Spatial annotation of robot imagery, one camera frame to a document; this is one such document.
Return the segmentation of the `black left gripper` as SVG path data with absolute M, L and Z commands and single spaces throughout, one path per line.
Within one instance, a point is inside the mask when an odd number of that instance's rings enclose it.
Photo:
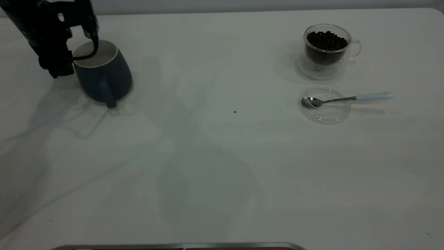
M 74 51 L 74 60 L 89 59 L 97 54 L 99 25 L 91 0 L 22 0 L 21 12 L 38 45 L 46 50 L 39 54 L 40 67 L 53 78 L 74 74 L 72 53 L 66 47 L 72 38 L 71 27 L 81 26 L 84 36 L 90 40 Z

